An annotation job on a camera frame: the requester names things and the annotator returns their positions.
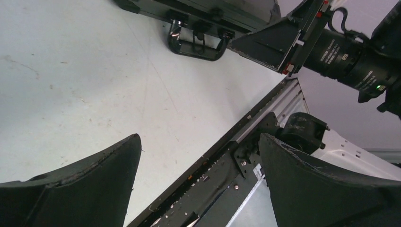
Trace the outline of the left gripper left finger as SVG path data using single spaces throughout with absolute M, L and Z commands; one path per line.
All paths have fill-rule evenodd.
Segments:
M 0 185 L 3 227 L 121 227 L 141 156 L 130 135 L 77 162 Z

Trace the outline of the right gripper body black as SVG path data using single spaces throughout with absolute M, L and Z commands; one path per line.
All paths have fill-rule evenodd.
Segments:
M 330 0 L 304 0 L 282 18 L 282 74 L 298 73 L 329 20 Z

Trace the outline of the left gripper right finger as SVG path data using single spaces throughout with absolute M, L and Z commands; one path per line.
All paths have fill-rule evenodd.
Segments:
M 399 181 L 332 165 L 265 133 L 259 151 L 278 226 L 400 226 Z

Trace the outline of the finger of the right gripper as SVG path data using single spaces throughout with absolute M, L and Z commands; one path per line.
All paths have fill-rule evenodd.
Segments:
M 297 73 L 303 66 L 296 44 L 302 29 L 300 17 L 287 16 L 266 28 L 230 41 L 227 48 L 240 56 L 278 73 Z

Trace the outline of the black poker set case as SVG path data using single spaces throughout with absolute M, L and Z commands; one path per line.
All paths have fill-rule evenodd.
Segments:
M 121 9 L 170 23 L 167 43 L 178 55 L 216 61 L 230 40 L 281 18 L 276 0 L 116 0 Z

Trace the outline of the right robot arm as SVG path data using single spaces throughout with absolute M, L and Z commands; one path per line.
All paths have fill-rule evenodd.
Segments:
M 230 42 L 230 50 L 290 77 L 302 67 L 358 91 L 365 103 L 385 94 L 379 112 L 401 114 L 401 5 L 397 3 L 367 37 L 332 25 L 343 7 L 331 0 L 305 0 L 286 17 Z M 399 181 L 399 167 L 348 143 L 326 123 L 305 113 L 292 114 L 275 136 L 315 158 L 368 176 Z

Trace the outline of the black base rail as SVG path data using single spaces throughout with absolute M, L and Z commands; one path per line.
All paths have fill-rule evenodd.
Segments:
M 132 227 L 224 227 L 264 182 L 258 141 L 308 107 L 297 79 L 276 85 L 144 209 Z

